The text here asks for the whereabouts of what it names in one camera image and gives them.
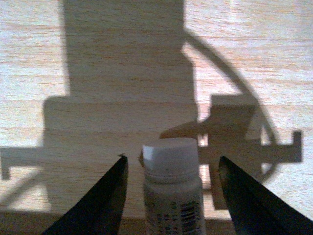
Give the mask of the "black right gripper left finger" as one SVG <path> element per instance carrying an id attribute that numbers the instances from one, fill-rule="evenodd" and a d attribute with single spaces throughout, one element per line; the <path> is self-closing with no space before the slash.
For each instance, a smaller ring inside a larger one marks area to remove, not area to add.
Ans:
<path id="1" fill-rule="evenodd" d="M 116 235 L 127 193 L 128 158 L 122 156 L 44 235 Z"/>

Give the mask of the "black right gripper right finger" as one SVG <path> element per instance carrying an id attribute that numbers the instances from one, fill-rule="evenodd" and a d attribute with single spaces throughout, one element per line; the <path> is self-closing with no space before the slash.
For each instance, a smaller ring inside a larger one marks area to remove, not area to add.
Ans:
<path id="1" fill-rule="evenodd" d="M 311 235 L 313 222 L 289 206 L 225 156 L 219 176 L 238 235 Z"/>

